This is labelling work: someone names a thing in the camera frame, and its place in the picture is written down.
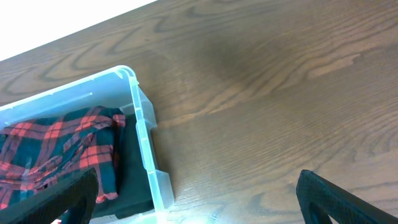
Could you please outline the red navy plaid shirt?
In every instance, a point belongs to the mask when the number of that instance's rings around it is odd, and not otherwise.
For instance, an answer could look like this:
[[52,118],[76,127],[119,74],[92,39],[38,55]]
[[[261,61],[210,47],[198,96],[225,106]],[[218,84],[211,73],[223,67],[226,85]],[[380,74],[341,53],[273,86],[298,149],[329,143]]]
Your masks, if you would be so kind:
[[116,199],[125,126],[120,109],[103,106],[6,126],[1,130],[1,208],[90,168],[98,178],[96,203]]

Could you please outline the black garment with tape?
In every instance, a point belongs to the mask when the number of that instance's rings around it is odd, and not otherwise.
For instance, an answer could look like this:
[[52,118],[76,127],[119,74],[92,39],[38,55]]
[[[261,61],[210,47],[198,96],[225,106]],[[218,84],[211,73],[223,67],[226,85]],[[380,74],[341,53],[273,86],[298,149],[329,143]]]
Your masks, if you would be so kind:
[[126,116],[126,126],[116,148],[116,157],[118,197],[97,204],[93,218],[115,215],[116,218],[123,219],[154,208],[136,133],[136,117],[133,114]]

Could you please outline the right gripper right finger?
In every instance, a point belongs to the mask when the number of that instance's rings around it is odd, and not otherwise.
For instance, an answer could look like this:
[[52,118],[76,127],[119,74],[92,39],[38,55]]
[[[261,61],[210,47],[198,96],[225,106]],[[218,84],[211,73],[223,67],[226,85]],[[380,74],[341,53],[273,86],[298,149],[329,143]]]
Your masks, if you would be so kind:
[[310,170],[302,170],[296,196],[306,224],[397,223],[394,217]]

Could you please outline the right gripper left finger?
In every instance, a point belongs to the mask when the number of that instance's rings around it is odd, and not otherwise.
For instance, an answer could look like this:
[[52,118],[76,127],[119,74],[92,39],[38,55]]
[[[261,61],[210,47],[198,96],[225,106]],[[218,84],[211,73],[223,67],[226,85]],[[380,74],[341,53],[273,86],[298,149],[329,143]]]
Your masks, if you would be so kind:
[[65,223],[90,222],[99,183],[94,168],[80,171],[38,194],[1,210],[1,223],[52,223],[64,213]]

